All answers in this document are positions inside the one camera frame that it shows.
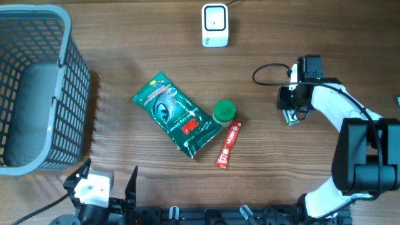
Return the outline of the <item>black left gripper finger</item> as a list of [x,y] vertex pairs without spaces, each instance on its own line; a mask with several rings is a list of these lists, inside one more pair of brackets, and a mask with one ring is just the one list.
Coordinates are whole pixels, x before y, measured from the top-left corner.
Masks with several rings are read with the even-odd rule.
[[78,169],[76,169],[72,174],[70,174],[66,178],[63,184],[63,188],[67,191],[73,191],[78,182],[82,178],[86,179],[88,177],[90,165],[91,165],[91,159],[87,158],[85,162]]
[[138,167],[136,166],[125,188],[125,205],[127,208],[134,209],[136,207],[136,181],[138,175]]

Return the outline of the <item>green white candy bar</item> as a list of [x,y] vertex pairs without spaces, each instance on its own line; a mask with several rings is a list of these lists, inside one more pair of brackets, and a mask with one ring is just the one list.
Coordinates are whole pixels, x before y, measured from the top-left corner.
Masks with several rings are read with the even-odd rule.
[[296,110],[283,110],[282,113],[288,126],[292,126],[293,124],[300,122]]

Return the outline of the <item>red Nestle stick sachet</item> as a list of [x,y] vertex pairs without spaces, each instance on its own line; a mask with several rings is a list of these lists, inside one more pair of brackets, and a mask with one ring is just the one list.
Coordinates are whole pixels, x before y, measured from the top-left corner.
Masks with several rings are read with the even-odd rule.
[[227,138],[224,142],[224,146],[221,149],[221,153],[216,161],[216,166],[219,168],[226,169],[229,162],[229,157],[243,124],[239,121],[233,121],[231,127],[229,128],[229,132],[227,134]]

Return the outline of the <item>green lid plastic jar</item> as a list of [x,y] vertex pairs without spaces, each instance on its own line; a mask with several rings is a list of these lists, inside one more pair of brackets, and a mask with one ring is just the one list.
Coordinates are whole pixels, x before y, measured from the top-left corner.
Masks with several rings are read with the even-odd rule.
[[226,128],[231,125],[236,115],[236,107],[233,102],[229,100],[218,101],[213,109],[213,119]]

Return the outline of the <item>green 3M gloves package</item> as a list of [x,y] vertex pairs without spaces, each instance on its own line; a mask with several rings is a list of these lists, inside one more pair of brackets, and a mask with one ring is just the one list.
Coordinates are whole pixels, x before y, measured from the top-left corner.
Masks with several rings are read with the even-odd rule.
[[190,158],[223,129],[163,72],[150,79],[131,101],[142,107]]

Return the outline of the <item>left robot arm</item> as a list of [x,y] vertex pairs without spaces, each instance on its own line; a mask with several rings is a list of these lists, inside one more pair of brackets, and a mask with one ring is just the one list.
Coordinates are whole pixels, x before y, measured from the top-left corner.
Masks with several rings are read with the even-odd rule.
[[87,159],[63,184],[76,214],[58,216],[51,224],[142,224],[143,220],[135,211],[138,168],[134,168],[127,183],[125,198],[119,199],[110,196],[114,185],[114,173],[91,169],[90,165],[91,160]]

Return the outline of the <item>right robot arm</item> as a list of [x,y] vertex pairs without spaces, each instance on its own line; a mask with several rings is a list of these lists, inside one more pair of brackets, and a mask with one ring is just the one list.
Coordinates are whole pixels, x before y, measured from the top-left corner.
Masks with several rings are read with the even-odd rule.
[[277,99],[287,123],[299,120],[298,113],[319,111],[339,131],[331,177],[298,199],[293,221],[327,221],[356,201],[398,190],[399,120],[368,110],[342,82],[325,77],[319,55],[299,57],[287,75],[290,83],[280,87]]

